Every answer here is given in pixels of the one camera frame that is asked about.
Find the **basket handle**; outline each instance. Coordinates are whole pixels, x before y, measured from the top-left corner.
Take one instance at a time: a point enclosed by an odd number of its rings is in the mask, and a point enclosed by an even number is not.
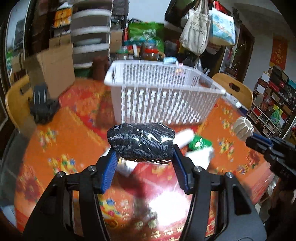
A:
[[[108,71],[105,75],[105,80],[104,80],[105,85],[113,84],[113,82],[114,82],[113,73],[115,72],[116,65],[117,65],[116,63],[112,63],[110,68],[108,69]]]

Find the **floral tablecloth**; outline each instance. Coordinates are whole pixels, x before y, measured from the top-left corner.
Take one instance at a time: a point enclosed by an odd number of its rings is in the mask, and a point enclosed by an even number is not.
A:
[[[52,122],[35,130],[17,178],[15,211],[20,231],[58,171],[80,172],[95,164],[109,146],[106,132],[115,124],[109,87],[102,82],[76,80],[60,97],[60,103],[62,108]],[[273,175],[263,156],[233,134],[232,125],[239,116],[220,99],[203,124],[190,128],[213,143],[215,157],[208,171],[233,172],[256,203]],[[178,132],[188,126],[173,128]],[[83,235],[78,198],[75,192],[75,232]],[[139,163],[129,177],[116,172],[111,188],[99,195],[99,201],[112,240],[173,241],[182,232],[191,195],[180,189],[172,165]],[[214,233],[214,227],[213,192],[207,235]]]

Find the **metal screw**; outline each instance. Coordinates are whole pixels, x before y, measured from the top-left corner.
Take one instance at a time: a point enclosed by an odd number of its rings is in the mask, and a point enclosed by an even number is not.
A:
[[[96,170],[96,166],[89,166],[87,168],[90,172],[94,172]]]
[[[200,167],[200,166],[195,166],[193,169],[194,169],[196,172],[201,172],[201,171],[202,171],[202,167]]]
[[[234,177],[234,175],[231,172],[227,172],[226,173],[226,176],[229,177],[229,178],[233,178]]]
[[[57,177],[62,177],[64,175],[64,172],[58,172],[56,175]]]

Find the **wooden chair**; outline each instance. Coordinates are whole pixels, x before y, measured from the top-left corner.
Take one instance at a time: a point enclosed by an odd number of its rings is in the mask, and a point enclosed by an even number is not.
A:
[[[33,91],[31,87],[25,93],[22,91],[29,84],[29,76],[25,75],[10,87],[5,99],[7,113],[15,127],[20,131],[28,128],[28,125],[33,125],[32,121],[34,122],[28,101],[29,98],[33,98]]]
[[[251,108],[253,103],[253,94],[247,86],[223,73],[215,74],[212,79],[221,85],[229,94],[237,98],[238,101],[241,102],[241,104],[248,110]]]

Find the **red poster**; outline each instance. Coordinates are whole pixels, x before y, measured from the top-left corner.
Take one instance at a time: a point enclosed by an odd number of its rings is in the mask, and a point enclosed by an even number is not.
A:
[[[282,37],[274,36],[269,66],[277,65],[285,70],[288,51],[288,41]]]

